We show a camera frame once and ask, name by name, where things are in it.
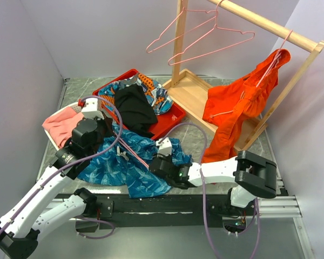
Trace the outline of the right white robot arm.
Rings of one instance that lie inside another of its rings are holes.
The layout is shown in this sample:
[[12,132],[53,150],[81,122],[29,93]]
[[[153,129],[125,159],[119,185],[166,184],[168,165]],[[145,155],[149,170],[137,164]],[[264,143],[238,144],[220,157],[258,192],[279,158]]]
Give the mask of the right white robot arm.
[[169,186],[189,189],[208,183],[236,183],[226,201],[226,210],[238,215],[256,198],[276,197],[276,163],[249,151],[240,151],[230,159],[209,163],[176,166],[170,156],[158,154],[149,171]]

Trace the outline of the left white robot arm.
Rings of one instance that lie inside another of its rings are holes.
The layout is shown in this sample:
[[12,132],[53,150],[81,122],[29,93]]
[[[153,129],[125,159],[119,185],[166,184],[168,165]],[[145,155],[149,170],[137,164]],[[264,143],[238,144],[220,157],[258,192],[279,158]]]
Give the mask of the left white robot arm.
[[0,218],[0,250],[10,258],[28,258],[39,241],[74,217],[89,217],[97,210],[97,197],[80,188],[48,212],[47,205],[90,164],[104,138],[113,136],[106,116],[82,118],[42,177],[9,212]]

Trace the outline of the wooden clothes rack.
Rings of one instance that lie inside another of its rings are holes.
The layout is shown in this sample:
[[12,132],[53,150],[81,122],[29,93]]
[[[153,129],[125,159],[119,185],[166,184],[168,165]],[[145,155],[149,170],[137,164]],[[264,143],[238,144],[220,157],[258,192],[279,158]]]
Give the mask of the wooden clothes rack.
[[[291,32],[289,29],[270,21],[263,16],[255,14],[231,1],[214,1],[213,3],[219,4],[221,8],[280,38],[286,39],[295,46],[309,52],[307,59],[300,66],[262,119],[253,118],[243,124],[241,136],[234,146],[236,151],[240,151],[243,149],[248,149],[267,128],[267,120],[280,106],[282,101],[287,97],[292,88],[304,75],[316,57],[322,52],[324,48],[324,41],[316,43],[296,32]],[[207,92],[211,88],[209,83],[205,82],[188,69],[182,70],[180,68],[180,64],[175,64],[172,70],[172,77],[164,84],[164,87],[167,88],[168,94],[171,96],[173,101],[175,101],[186,111],[187,116],[193,122],[202,126],[210,133],[215,133],[217,127],[202,119],[207,100]]]

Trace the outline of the blue leaf-print shorts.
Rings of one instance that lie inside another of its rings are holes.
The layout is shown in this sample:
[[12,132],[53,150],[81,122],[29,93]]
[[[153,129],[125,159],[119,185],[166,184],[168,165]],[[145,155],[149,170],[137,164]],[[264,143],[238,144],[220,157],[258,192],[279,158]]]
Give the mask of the blue leaf-print shorts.
[[126,185],[130,198],[153,197],[166,194],[171,186],[151,173],[147,165],[158,152],[155,141],[124,129],[121,139],[134,154],[117,142],[106,153],[91,159],[78,179],[103,186]]

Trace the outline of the black garment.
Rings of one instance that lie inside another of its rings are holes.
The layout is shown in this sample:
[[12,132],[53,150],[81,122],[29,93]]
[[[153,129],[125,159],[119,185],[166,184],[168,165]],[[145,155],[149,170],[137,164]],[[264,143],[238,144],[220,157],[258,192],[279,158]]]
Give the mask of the black garment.
[[142,137],[154,136],[149,129],[158,119],[141,86],[134,84],[118,90],[114,95],[114,104],[128,130]]

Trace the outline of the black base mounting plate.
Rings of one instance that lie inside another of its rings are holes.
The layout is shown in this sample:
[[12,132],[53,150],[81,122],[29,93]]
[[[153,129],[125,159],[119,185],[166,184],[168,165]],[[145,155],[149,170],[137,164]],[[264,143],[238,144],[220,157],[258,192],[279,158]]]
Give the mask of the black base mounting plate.
[[[244,209],[230,208],[226,195],[207,194],[206,215],[210,228],[221,228],[225,218],[237,220],[254,215],[253,202]],[[191,194],[131,199],[126,194],[98,194],[89,217],[109,221],[118,228],[201,226],[203,197]]]

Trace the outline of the orange dotted patterned shorts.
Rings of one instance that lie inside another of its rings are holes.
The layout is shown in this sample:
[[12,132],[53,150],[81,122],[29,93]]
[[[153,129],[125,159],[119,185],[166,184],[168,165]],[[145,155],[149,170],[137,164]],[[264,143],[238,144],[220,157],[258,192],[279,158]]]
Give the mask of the orange dotted patterned shorts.
[[98,95],[114,104],[114,94],[134,84],[143,89],[146,99],[156,115],[165,114],[171,109],[173,100],[168,96],[167,89],[156,80],[139,72],[127,79],[115,80],[107,84],[99,90]]

